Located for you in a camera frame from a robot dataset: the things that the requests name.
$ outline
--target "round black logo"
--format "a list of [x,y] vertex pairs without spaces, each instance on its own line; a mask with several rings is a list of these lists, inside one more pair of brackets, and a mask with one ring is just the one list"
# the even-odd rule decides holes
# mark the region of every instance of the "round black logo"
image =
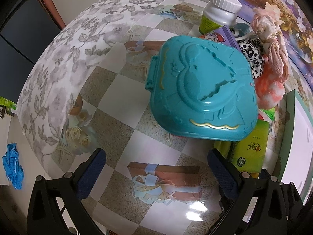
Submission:
[[245,163],[246,163],[246,159],[245,159],[244,157],[239,157],[239,158],[238,158],[238,160],[237,160],[237,165],[238,165],[239,167],[244,166]]

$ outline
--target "floor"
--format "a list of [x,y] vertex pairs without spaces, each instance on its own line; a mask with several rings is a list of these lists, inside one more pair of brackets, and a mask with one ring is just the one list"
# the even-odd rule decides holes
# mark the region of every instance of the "floor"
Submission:
[[[40,165],[34,152],[29,146],[26,137],[22,133],[17,116],[12,118],[8,143],[17,143],[19,152],[19,162],[24,170],[24,180],[21,190],[16,190],[12,185],[1,186],[0,188],[0,205],[4,209],[11,222],[16,224],[17,230],[21,235],[26,234],[26,217],[28,212],[29,200],[32,194],[32,188],[35,178],[43,175],[45,179],[51,179]],[[62,208],[64,203],[62,199],[57,199],[59,207]],[[63,213],[63,218],[68,227],[75,227],[67,210]]]

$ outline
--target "teal case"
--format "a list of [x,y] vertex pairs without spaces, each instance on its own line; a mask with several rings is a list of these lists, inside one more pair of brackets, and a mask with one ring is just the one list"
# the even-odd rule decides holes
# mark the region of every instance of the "teal case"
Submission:
[[258,119],[250,65],[221,43],[170,38],[151,59],[146,89],[154,118],[174,135],[240,141]]

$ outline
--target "tablecloth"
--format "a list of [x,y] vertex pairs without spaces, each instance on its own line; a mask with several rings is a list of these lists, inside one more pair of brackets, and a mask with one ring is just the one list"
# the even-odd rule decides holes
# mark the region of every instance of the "tablecloth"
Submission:
[[[19,97],[21,126],[51,178],[74,171],[96,147],[106,151],[107,163],[82,202],[96,222],[120,235],[205,234],[221,212],[217,181],[206,163],[213,142],[164,131],[144,88],[158,41],[198,37],[207,1],[99,0],[50,43]],[[270,172],[285,108],[282,100],[270,125],[264,162]],[[187,192],[163,188],[162,200],[140,195],[147,175],[160,178],[164,169],[171,173],[168,188],[176,181]],[[189,192],[191,186],[199,190]]]

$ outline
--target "gold wavy line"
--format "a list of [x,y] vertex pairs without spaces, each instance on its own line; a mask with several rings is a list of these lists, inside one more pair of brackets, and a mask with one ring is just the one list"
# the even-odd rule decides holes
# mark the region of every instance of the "gold wavy line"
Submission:
[[165,71],[164,71],[164,63],[165,63],[165,60],[166,60],[166,53],[168,52],[169,48],[166,49],[165,53],[164,53],[164,56],[163,56],[163,63],[161,65],[161,70],[162,70],[162,74],[161,74],[161,77],[160,77],[160,82],[159,82],[159,85],[160,85],[160,88],[162,90],[164,90],[164,86],[163,86],[163,78],[164,78],[164,75],[165,75]]
[[223,129],[223,128],[227,128],[227,129],[230,129],[230,130],[234,130],[234,129],[237,129],[237,128],[239,127],[239,125],[236,125],[236,126],[234,126],[234,127],[231,127],[231,126],[229,126],[229,125],[215,126],[215,125],[212,125],[212,124],[210,124],[210,123],[199,124],[199,123],[195,122],[195,121],[194,121],[193,119],[191,119],[191,118],[189,119],[189,121],[190,121],[192,124],[196,125],[196,126],[209,126],[209,127],[213,128],[213,129]]

